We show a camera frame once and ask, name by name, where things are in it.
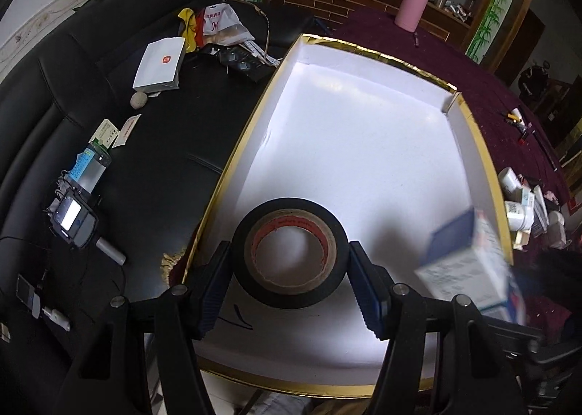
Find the long silver red box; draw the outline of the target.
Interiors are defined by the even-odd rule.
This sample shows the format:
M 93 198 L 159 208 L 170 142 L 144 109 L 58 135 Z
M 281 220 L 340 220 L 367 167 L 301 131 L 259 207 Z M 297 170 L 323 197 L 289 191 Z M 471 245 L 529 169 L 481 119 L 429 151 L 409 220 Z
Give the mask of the long silver red box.
M 547 213 L 546 199 L 543 196 L 543 191 L 539 185 L 536 185 L 532 194 L 534 197 L 534 222 L 532 224 L 531 233 L 533 237 L 539 237 L 547 232 L 550 225 L 549 213 Z

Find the gold-edged white cardboard box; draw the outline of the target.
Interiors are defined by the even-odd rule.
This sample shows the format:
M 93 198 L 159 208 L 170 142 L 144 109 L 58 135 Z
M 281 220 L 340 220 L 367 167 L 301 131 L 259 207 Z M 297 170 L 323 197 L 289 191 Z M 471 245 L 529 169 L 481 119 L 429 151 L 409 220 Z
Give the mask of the gold-edged white cardboard box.
M 512 245 L 497 174 L 457 88 L 390 55 L 317 35 L 291 47 L 255 107 L 204 213 L 190 262 L 207 259 L 267 200 L 322 205 L 396 281 L 431 234 L 470 208 Z M 367 398 L 387 345 L 342 283 L 303 309 L 262 305 L 233 284 L 195 345 L 209 373 L 297 395 Z

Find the black tape roll red core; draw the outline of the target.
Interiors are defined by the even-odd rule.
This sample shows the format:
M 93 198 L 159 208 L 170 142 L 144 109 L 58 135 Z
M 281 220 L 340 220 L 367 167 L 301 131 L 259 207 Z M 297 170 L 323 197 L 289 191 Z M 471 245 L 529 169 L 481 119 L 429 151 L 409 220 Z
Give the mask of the black tape roll red core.
M 243 290 L 271 308 L 316 305 L 341 284 L 348 240 L 339 220 L 319 204 L 277 198 L 249 211 L 229 255 Z

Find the white box red logo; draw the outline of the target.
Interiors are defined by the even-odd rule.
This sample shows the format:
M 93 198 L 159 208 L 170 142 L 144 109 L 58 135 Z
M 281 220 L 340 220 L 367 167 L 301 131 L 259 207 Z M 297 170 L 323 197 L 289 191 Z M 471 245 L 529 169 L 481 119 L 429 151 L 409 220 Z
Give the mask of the white box red logo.
M 149 43 L 134 77 L 134 91 L 149 95 L 176 90 L 179 87 L 185 45 L 186 40 L 180 36 L 165 37 Z

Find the pink thermos bottle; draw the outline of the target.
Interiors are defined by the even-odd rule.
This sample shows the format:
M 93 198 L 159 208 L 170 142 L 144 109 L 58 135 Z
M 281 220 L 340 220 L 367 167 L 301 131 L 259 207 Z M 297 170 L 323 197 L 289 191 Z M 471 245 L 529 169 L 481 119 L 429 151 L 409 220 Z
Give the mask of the pink thermos bottle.
M 395 24 L 404 31 L 415 32 L 428 0 L 402 0 Z

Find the long black pen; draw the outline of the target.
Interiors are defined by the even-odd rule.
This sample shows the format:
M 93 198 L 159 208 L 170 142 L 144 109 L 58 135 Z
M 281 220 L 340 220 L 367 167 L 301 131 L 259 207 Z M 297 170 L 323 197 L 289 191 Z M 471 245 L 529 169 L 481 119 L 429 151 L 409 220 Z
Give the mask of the long black pen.
M 519 113 L 521 114 L 521 122 L 525 128 L 525 134 L 527 136 L 532 136 L 534 138 L 534 140 L 537 142 L 537 144 L 541 148 L 543 155 L 546 157 L 546 160 L 549 162 L 551 169 L 553 171 L 557 171 L 557 165 L 555 164 L 553 157 L 550 154 L 549 149 L 546 148 L 546 145 L 543 143 L 542 139 L 539 138 L 539 134 L 538 134 L 537 130 L 534 128 L 532 123 L 529 122 L 529 120 L 527 119 L 525 114 L 522 113 L 521 110 L 519 110 Z

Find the yellow black pen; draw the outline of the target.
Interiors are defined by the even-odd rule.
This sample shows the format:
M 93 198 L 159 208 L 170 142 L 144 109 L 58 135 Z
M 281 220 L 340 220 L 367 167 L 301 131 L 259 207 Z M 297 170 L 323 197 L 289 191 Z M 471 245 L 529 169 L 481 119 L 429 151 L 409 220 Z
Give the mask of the yellow black pen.
M 509 111 L 509 112 L 502 112 L 501 116 L 506 120 L 509 121 L 510 123 L 522 123 L 523 119 L 521 116 L 517 115 L 515 112 L 513 111 Z

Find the blue white staples box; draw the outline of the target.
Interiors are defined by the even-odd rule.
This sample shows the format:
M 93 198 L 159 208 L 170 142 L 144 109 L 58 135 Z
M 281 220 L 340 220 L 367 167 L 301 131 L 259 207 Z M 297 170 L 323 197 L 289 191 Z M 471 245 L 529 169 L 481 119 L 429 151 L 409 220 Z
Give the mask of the blue white staples box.
M 522 293 L 481 210 L 467 209 L 434 232 L 415 275 L 433 298 L 450 301 L 464 294 L 483 315 L 526 323 Z

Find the yellow cloth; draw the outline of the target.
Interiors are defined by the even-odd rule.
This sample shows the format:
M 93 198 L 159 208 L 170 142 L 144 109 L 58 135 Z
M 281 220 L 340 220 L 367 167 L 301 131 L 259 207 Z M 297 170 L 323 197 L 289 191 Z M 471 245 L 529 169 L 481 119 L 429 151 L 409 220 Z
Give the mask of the yellow cloth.
M 184 39 L 184 50 L 187 53 L 194 52 L 197 48 L 197 20 L 193 9 L 184 8 L 179 14 L 182 24 L 180 36 Z

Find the white plastic bag red print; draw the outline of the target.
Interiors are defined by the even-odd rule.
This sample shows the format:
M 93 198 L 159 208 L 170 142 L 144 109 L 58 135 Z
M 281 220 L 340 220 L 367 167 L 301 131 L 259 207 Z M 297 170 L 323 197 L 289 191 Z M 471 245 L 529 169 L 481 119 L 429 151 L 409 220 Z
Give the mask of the white plastic bag red print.
M 205 8 L 202 38 L 205 44 L 222 46 L 237 45 L 255 39 L 241 23 L 234 9 L 227 3 Z

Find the white labelled pill bottle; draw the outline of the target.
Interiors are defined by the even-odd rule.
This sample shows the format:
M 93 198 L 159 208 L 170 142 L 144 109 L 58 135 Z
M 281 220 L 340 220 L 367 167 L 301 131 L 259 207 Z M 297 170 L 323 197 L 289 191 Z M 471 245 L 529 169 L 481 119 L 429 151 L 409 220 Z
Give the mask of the white labelled pill bottle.
M 529 233 L 535 220 L 534 207 L 514 201 L 505 201 L 504 206 L 509 230 Z

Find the clear water bottle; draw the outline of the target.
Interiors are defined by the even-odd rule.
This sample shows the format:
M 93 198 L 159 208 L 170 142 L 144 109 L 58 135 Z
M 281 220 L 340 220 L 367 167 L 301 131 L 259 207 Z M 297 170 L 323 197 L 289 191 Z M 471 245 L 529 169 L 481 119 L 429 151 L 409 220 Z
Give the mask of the clear water bottle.
M 101 142 L 94 139 L 77 155 L 72 170 L 66 173 L 66 179 L 78 189 L 91 195 L 105 170 L 111 164 L 111 155 Z

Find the black handheld device with screen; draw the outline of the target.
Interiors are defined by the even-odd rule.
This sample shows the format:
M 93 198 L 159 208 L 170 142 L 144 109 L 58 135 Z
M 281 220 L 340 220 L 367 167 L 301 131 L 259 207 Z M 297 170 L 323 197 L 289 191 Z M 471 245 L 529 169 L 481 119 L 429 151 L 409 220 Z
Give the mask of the black handheld device with screen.
M 55 234 L 75 248 L 84 248 L 96 231 L 97 216 L 72 189 L 56 197 L 47 213 Z

